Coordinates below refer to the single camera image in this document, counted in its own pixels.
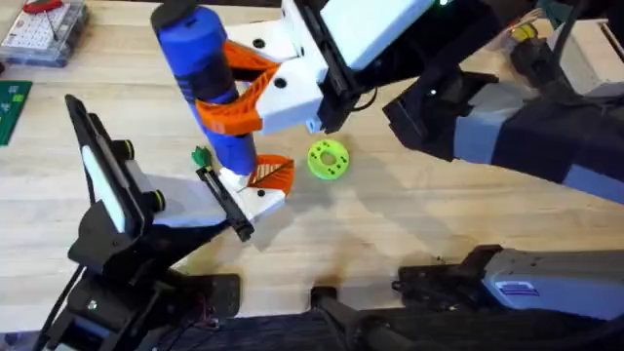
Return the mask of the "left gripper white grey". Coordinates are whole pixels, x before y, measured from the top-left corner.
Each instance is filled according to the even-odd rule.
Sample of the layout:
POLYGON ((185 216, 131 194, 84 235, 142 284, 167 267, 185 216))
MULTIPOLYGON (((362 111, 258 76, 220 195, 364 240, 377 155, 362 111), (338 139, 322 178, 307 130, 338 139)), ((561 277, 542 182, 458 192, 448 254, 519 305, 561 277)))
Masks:
POLYGON ((222 167, 197 180, 149 175, 125 165, 85 160, 97 200, 78 226, 68 257, 117 282, 160 275, 183 257, 231 229, 243 242, 252 221, 280 208, 293 186, 294 160, 260 154, 249 175, 222 167), (237 191, 237 203, 224 184, 237 191))

